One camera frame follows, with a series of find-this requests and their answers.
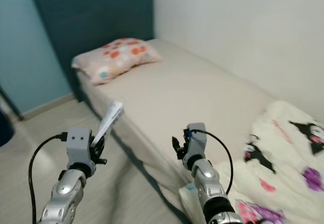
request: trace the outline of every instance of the teal wall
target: teal wall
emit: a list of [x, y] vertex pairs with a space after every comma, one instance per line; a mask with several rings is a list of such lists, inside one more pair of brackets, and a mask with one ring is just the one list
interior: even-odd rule
[[21, 112], [70, 92], [33, 0], [0, 0], [0, 85]]

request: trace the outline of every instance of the black cable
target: black cable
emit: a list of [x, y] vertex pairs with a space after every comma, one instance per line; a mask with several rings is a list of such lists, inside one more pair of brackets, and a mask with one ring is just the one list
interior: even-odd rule
[[31, 157], [31, 160], [29, 162], [28, 167], [28, 183], [29, 183], [29, 191], [30, 191], [30, 197], [31, 197], [31, 208], [32, 208], [32, 224], [36, 224], [36, 201], [35, 201], [35, 192], [34, 192], [34, 186], [32, 184], [32, 165], [34, 163], [34, 159], [37, 155], [37, 153], [40, 151], [40, 149], [48, 142], [54, 139], [61, 139], [62, 141], [66, 141], [67, 133], [63, 132], [60, 135], [56, 135], [53, 137], [48, 138], [46, 141], [41, 143], [39, 147], [34, 151], [34, 154]]
[[229, 153], [229, 150], [227, 149], [225, 144], [217, 136], [209, 133], [208, 131], [205, 131], [205, 130], [202, 130], [202, 129], [192, 129], [190, 132], [193, 132], [193, 133], [200, 132], [200, 133], [204, 133], [204, 134], [207, 134], [207, 135], [211, 136], [212, 138], [216, 139], [223, 146], [225, 151], [227, 152], [227, 155], [228, 155], [228, 158], [229, 158], [229, 164], [230, 164], [230, 167], [231, 167], [231, 177], [230, 177], [230, 180], [229, 180], [229, 185], [228, 185], [227, 190], [226, 190], [226, 194], [228, 195], [229, 191], [231, 190], [232, 183], [233, 183], [233, 177], [234, 177], [233, 161], [232, 161], [231, 154]]

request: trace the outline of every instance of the tiled floor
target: tiled floor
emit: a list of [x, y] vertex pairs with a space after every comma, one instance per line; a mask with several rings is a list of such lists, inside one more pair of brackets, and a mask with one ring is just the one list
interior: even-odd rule
[[[98, 124], [89, 109], [76, 101], [15, 124], [14, 137], [0, 147], [1, 224], [31, 223], [27, 171], [36, 147], [69, 127], [96, 132]], [[180, 223], [113, 139], [106, 141], [103, 157], [108, 164], [99, 165], [96, 174], [88, 179], [73, 223]], [[59, 140], [48, 143], [37, 155], [33, 168], [37, 219], [66, 163], [65, 145]]]

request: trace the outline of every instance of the headboard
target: headboard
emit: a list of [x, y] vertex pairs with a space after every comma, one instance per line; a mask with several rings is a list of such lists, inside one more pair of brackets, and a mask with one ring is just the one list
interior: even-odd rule
[[71, 60], [121, 37], [153, 39], [153, 0], [34, 0], [71, 89], [82, 100]]

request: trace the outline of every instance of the pillow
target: pillow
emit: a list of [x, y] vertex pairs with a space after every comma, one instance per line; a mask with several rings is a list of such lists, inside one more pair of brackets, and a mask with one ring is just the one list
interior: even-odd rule
[[134, 66], [160, 60], [160, 55], [148, 43], [136, 38], [121, 38], [76, 56], [72, 68], [83, 71], [98, 85], [110, 82]]

